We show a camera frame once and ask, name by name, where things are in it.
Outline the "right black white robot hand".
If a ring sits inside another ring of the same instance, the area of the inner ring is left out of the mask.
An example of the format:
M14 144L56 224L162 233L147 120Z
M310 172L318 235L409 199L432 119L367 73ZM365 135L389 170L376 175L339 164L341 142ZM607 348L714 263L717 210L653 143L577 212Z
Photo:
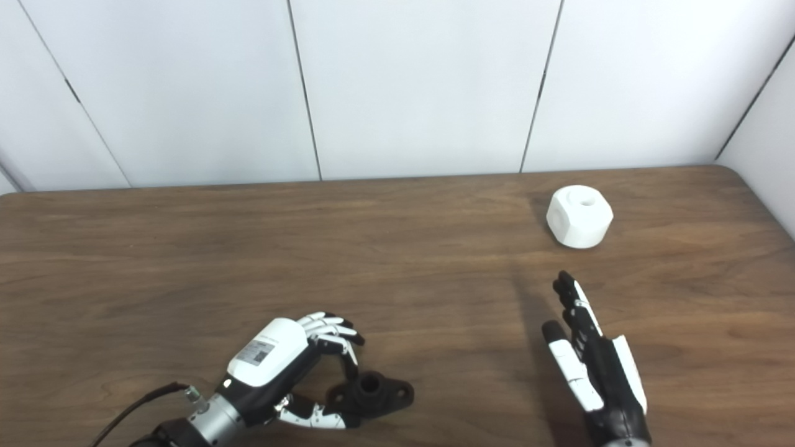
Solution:
M553 290L562 319L542 325L553 359L584 413L593 446L650 446L647 395L627 337L605 336L580 283L560 271Z

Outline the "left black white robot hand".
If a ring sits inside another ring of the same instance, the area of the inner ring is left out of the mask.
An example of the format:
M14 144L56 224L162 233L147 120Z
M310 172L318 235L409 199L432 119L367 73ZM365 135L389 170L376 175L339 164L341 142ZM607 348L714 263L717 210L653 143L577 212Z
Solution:
M354 346L364 343L352 322L331 312L275 318L230 360L216 394L246 427L280 420L314 429L356 428L358 419L332 412L293 388L324 354L340 357L346 379L355 379L360 369Z

